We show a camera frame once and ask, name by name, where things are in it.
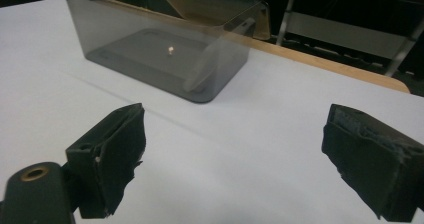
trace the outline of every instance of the white tabletop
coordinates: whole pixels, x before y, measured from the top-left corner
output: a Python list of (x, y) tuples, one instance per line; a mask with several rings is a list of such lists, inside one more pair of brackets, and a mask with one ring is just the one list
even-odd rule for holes
[[(0, 192), (116, 108), (142, 102), (147, 149), (114, 216), (77, 223), (384, 223), (321, 152), (332, 103), (424, 143), (424, 98), (251, 50), (208, 104), (84, 59), (65, 0), (0, 9)], [(414, 223), (423, 223), (418, 210)]]

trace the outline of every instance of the transparent plastic box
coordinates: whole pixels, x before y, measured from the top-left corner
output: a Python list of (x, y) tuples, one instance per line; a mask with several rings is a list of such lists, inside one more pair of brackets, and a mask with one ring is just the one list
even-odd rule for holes
[(261, 0), (67, 0), (85, 57), (203, 103), (269, 38)]

